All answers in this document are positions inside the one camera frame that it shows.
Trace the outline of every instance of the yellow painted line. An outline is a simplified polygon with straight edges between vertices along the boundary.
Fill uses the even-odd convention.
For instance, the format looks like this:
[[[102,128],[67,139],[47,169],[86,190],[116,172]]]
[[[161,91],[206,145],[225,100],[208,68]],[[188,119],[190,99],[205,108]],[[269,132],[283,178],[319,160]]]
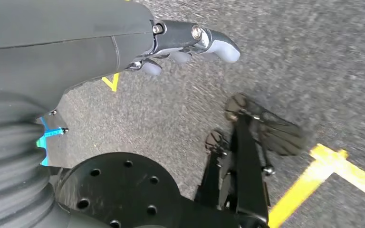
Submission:
[[[103,82],[105,82],[107,84],[107,86],[109,86],[111,88],[111,90],[113,92],[116,92],[117,91],[117,85],[118,85],[118,76],[119,76],[119,73],[114,74],[113,82],[108,80],[107,77],[102,77],[101,80],[103,80]]]
[[[335,156],[329,150],[320,150],[311,154],[315,159],[330,163],[335,173],[365,193],[365,171],[353,165],[341,156]]]
[[[320,150],[316,146],[311,151]],[[334,172],[324,162],[313,161],[269,213],[268,225],[278,228]]]
[[[310,151],[316,159],[269,213],[270,228],[280,227],[289,216],[332,174],[337,173],[365,193],[365,172],[346,160],[348,154],[321,144]]]

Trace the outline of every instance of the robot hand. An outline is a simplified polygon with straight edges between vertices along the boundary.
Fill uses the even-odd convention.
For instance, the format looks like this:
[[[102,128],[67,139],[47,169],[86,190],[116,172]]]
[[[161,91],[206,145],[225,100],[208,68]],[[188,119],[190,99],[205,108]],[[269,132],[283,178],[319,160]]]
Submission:
[[[195,23],[156,21],[153,24],[153,35],[153,49],[137,57],[126,70],[160,74],[162,67],[149,59],[151,57],[170,57],[177,63],[189,61],[192,53],[217,56],[228,63],[236,62],[240,57],[239,48],[229,37]]]

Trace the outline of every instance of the gray asphalt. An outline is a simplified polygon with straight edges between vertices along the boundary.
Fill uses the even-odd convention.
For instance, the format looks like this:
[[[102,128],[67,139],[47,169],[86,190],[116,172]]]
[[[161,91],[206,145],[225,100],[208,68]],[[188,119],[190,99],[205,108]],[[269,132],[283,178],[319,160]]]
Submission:
[[[122,73],[116,93],[102,81],[69,92],[58,109],[70,131],[48,140],[50,164],[71,167],[101,153],[135,152],[163,165],[192,198],[206,160],[203,141],[213,128],[228,132],[223,104],[241,91],[303,126],[309,148],[345,149],[365,171],[365,0],[141,2],[160,19],[229,34],[241,60],[163,60],[157,77]],[[275,204],[312,158],[271,157]],[[365,228],[365,194],[334,174],[283,227]]]

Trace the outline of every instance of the mounting hole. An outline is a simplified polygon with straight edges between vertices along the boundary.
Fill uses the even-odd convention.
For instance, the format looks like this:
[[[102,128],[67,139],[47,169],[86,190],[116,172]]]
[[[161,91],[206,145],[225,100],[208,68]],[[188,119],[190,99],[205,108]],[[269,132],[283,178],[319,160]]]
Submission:
[[[110,222],[110,226],[111,226],[112,228],[121,228],[121,223],[120,223],[119,221],[117,221],[117,220],[112,220],[112,221]]]
[[[77,204],[76,204],[76,207],[83,210],[83,209],[86,209],[90,204],[90,201],[89,199],[81,199]]]
[[[146,212],[147,212],[148,215],[151,215],[151,216],[156,215],[157,208],[153,205],[150,205],[149,207],[147,207]]]
[[[93,177],[96,177],[98,175],[101,174],[101,170],[99,169],[93,169],[91,172],[90,172],[90,175],[93,176]]]
[[[150,182],[151,182],[152,184],[157,184],[157,183],[159,183],[159,178],[157,178],[156,176],[152,176],[152,177],[150,178]]]
[[[132,161],[130,160],[126,160],[124,162],[124,166],[127,167],[127,168],[131,168],[134,164],[132,163]]]

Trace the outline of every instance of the blue plastic part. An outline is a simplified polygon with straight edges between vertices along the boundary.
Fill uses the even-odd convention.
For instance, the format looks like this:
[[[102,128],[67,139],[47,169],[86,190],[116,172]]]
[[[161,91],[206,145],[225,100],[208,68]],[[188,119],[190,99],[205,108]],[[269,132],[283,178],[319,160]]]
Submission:
[[[44,160],[41,162],[41,165],[48,166],[48,149],[47,149],[47,137],[63,134],[64,131],[62,128],[57,129],[49,129],[47,123],[45,122],[44,118],[41,117],[41,122],[43,123],[45,127],[44,135],[37,141],[37,146],[42,147],[46,151],[46,156]]]

